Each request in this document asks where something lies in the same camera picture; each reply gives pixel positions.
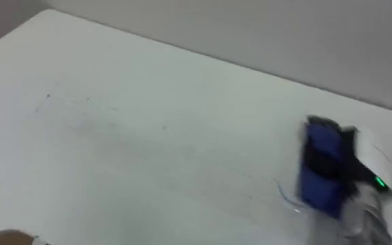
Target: white wall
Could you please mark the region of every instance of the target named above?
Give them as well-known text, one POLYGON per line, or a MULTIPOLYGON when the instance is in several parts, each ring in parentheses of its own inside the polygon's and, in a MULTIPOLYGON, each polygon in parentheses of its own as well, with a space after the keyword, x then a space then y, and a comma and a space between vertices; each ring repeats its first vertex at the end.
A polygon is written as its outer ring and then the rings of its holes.
POLYGON ((45 1, 76 16, 392 108, 392 1, 45 1))
POLYGON ((0 38, 46 8, 37 0, 0 0, 0 38))

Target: blue object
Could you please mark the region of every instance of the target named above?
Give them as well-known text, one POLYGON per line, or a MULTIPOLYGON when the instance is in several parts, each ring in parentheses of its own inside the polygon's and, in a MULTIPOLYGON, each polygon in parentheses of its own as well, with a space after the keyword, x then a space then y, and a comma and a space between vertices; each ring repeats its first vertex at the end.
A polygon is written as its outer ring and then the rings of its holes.
MULTIPOLYGON (((326 159, 333 160, 332 164, 343 164, 340 152, 342 138, 336 129, 311 124, 307 127, 307 136, 307 144, 311 145, 306 149, 325 155, 326 159)), ((318 160, 320 161, 318 164, 325 164, 324 160, 318 160)), ((328 179, 318 175, 312 171, 306 161, 311 160, 302 157, 299 176, 302 200, 313 208, 338 219, 346 197, 342 183, 337 179, 328 179)))

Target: green led light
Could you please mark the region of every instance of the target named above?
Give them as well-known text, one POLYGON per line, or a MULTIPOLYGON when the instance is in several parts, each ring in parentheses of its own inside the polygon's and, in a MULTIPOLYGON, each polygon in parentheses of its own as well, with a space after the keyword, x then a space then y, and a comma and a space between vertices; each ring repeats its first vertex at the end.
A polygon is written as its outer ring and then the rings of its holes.
POLYGON ((378 176, 376 176, 376 181, 377 181, 382 187, 385 187, 385 183, 384 183, 378 176))

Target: thin cable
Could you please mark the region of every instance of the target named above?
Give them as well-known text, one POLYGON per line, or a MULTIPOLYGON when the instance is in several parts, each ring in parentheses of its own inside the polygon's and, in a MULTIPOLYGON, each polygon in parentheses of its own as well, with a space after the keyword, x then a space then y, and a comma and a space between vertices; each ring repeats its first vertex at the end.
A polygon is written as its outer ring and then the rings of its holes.
POLYGON ((285 195, 284 190, 282 189, 282 187, 281 187, 279 181, 276 180, 276 179, 274 179, 274 181, 275 181, 276 184, 278 185, 279 194, 282 196, 282 198, 283 198, 286 202, 288 202, 289 204, 295 206, 296 208, 308 208, 308 206, 306 206, 306 205, 304 205, 304 204, 300 204, 300 203, 297 203, 297 202, 295 202, 295 201, 291 201, 291 200, 285 195))

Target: white table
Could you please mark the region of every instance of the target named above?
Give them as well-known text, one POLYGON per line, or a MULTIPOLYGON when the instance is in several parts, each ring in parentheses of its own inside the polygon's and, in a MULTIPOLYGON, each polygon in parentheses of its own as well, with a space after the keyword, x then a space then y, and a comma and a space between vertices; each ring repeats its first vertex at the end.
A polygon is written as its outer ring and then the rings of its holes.
POLYGON ((307 114, 374 130, 392 157, 392 111, 42 12, 0 40, 0 229, 53 245, 328 244, 335 223, 274 184, 293 196, 307 114))

